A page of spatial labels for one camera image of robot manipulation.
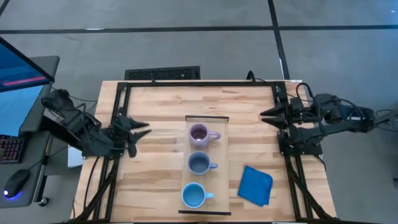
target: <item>mug handle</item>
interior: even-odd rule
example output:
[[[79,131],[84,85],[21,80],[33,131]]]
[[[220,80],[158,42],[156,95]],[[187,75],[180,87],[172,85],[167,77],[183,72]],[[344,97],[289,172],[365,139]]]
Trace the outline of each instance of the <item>mug handle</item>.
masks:
[[[206,198],[213,198],[214,197],[214,193],[206,193]]]
[[[217,164],[211,163],[209,169],[215,169],[215,168],[217,168],[217,167],[218,167]]]
[[[215,131],[210,131],[210,135],[215,135],[213,137],[210,136],[210,141],[219,140],[221,138],[221,134]]]

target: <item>desk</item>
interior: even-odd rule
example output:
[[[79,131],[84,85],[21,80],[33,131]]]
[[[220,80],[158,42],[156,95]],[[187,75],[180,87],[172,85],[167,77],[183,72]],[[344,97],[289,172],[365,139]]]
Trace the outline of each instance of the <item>desk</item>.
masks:
[[[38,66],[43,68],[51,76],[55,76],[60,58],[58,56],[32,57],[30,58]],[[43,97],[51,90],[52,84],[44,85],[39,97]],[[0,187],[3,188],[12,174],[19,169],[27,169],[37,161],[41,160],[47,146],[52,143],[52,137],[49,132],[36,132],[39,130],[40,122],[44,113],[44,107],[38,99],[34,103],[31,111],[27,115],[20,128],[21,133],[28,133],[28,145],[25,148],[24,158],[20,164],[1,164]],[[21,194],[14,199],[8,199],[1,195],[0,208],[25,207],[32,203],[35,193],[40,188],[40,171],[43,169],[39,164],[30,170],[30,177],[26,182]]]
[[[96,118],[110,123],[117,81],[103,82]],[[297,83],[286,82],[295,95]],[[261,222],[293,221],[294,211],[284,158],[276,138],[277,128],[263,123],[259,113],[274,106],[268,86],[134,87],[127,115],[150,124],[152,132],[137,145],[137,156],[125,153],[120,160],[111,215],[112,222]],[[229,208],[231,216],[179,214],[185,136],[185,115],[229,117]],[[75,197],[81,213],[88,176],[95,158],[83,164]],[[335,208],[323,164],[313,156],[302,156],[309,191],[330,215]],[[98,189],[102,159],[91,180],[88,202]],[[268,173],[274,179],[269,205],[258,207],[238,197],[244,165]],[[298,199],[305,216],[302,195]],[[100,218],[105,206],[101,206]]]

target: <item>screen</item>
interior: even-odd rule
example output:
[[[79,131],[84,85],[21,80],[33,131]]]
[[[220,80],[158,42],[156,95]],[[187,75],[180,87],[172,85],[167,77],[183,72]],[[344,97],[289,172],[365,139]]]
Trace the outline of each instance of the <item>screen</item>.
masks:
[[[0,91],[44,85],[50,82],[43,72],[38,71],[26,61],[29,60],[28,58],[18,56],[10,49],[11,47],[5,46],[3,42],[0,43]]]

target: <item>purple mug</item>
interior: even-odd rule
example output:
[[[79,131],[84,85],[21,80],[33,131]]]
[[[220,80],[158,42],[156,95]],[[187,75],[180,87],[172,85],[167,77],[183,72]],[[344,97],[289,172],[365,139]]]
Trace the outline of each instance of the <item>purple mug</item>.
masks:
[[[210,131],[204,124],[195,124],[189,129],[189,141],[195,149],[204,149],[210,141],[219,140],[221,134]]]

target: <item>floor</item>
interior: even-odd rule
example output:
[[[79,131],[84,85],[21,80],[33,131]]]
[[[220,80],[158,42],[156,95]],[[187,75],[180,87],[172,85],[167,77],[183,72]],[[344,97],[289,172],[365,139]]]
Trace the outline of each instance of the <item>floor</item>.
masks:
[[[27,56],[59,55],[55,87],[76,97],[97,98],[101,82],[123,79],[125,69],[199,65],[202,79],[244,78],[252,70],[264,79],[304,80],[315,93],[334,93],[374,110],[398,107],[398,29],[389,26],[398,24],[397,1],[2,2],[8,4],[0,16],[0,35]],[[269,2],[275,5],[280,26],[275,33]],[[224,26],[241,28],[168,30]],[[161,32],[145,32],[145,27]],[[374,130],[323,140],[338,217],[396,223],[398,189],[392,178],[398,177],[397,137]],[[50,177],[48,206],[2,209],[2,223],[22,223],[26,217],[31,223],[67,220],[78,177],[78,170]]]

